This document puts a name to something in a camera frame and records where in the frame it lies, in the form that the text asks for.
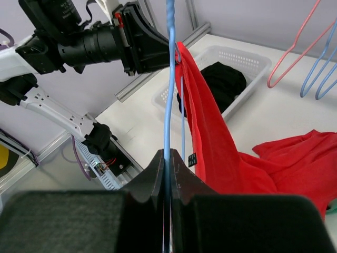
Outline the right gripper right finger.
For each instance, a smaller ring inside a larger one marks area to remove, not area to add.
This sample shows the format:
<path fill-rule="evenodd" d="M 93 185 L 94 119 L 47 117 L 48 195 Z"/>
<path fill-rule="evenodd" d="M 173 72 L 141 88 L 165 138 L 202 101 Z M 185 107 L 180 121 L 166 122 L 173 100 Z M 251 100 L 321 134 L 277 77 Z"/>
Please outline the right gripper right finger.
<path fill-rule="evenodd" d="M 296 195 L 218 194 L 171 150 L 174 252 L 335 252 L 315 206 Z"/>

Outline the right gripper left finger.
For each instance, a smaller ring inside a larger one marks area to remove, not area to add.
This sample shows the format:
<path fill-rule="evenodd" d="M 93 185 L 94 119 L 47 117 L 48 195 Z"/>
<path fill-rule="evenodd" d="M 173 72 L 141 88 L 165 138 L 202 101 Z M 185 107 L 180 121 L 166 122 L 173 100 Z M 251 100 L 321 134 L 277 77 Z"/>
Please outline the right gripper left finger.
<path fill-rule="evenodd" d="M 163 151 L 120 190 L 27 191 L 1 213 L 1 252 L 162 252 Z"/>

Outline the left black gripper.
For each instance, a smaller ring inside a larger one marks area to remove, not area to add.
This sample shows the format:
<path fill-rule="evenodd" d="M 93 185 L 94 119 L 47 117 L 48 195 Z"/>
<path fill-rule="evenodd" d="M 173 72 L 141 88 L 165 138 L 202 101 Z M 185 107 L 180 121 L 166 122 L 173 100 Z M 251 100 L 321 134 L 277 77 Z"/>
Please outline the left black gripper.
<path fill-rule="evenodd" d="M 152 73 L 170 66 L 169 41 L 155 29 L 144 15 L 139 2 L 127 2 L 113 10 L 113 25 L 121 35 L 124 46 L 122 60 L 124 72 L 134 76 L 137 72 L 133 56 L 137 56 L 135 37 L 142 28 L 142 73 Z"/>

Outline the black tank top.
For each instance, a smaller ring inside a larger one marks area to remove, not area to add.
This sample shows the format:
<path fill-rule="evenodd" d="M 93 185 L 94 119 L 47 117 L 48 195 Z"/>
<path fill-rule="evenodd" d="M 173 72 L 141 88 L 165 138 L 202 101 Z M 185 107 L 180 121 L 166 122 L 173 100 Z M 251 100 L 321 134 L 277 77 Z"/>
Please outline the black tank top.
<path fill-rule="evenodd" d="M 184 98 L 176 95 L 179 111 L 188 117 L 187 111 L 195 111 L 197 117 L 219 117 L 247 86 L 242 72 L 217 61 L 198 71 L 194 65 L 176 66 L 184 77 Z"/>

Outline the red tank top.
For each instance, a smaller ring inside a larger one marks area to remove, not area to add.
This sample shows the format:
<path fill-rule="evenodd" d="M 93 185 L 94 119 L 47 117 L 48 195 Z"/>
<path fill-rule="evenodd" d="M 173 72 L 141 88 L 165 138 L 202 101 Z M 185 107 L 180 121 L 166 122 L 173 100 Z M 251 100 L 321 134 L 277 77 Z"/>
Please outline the red tank top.
<path fill-rule="evenodd" d="M 336 199 L 336 133 L 312 130 L 265 142 L 254 155 L 237 150 L 215 99 L 189 50 L 178 43 L 178 94 L 184 97 L 196 175 L 220 194 L 297 194 L 321 216 Z"/>

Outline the light blue hanger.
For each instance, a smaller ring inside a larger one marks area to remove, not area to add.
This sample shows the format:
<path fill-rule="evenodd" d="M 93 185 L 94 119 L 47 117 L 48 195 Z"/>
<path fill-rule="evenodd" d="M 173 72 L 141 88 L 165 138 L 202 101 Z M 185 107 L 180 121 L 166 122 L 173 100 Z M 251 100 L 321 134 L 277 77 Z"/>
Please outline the light blue hanger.
<path fill-rule="evenodd" d="M 331 58 L 333 57 L 335 50 L 331 53 L 331 55 L 328 57 L 328 60 L 323 64 L 323 66 L 321 67 L 321 69 L 317 72 L 317 74 L 315 75 L 315 77 L 312 77 L 318 63 L 323 59 L 323 57 L 326 55 L 329 46 L 330 46 L 330 42 L 333 39 L 333 35 L 335 33 L 335 29 L 336 29 L 336 20 L 334 21 L 332 28 L 330 29 L 330 33 L 326 39 L 325 42 L 325 46 L 323 48 L 323 51 L 321 52 L 320 56 L 315 60 L 314 64 L 312 65 L 310 71 L 308 72 L 302 86 L 300 89 L 300 97 L 303 98 L 307 95 L 307 93 L 309 92 L 309 90 L 311 89 L 311 87 L 315 84 L 315 82 L 317 81 L 317 79 L 319 78 L 319 76 L 322 74 L 324 68 L 327 66 L 327 64 L 329 63 L 329 61 L 331 60 Z"/>

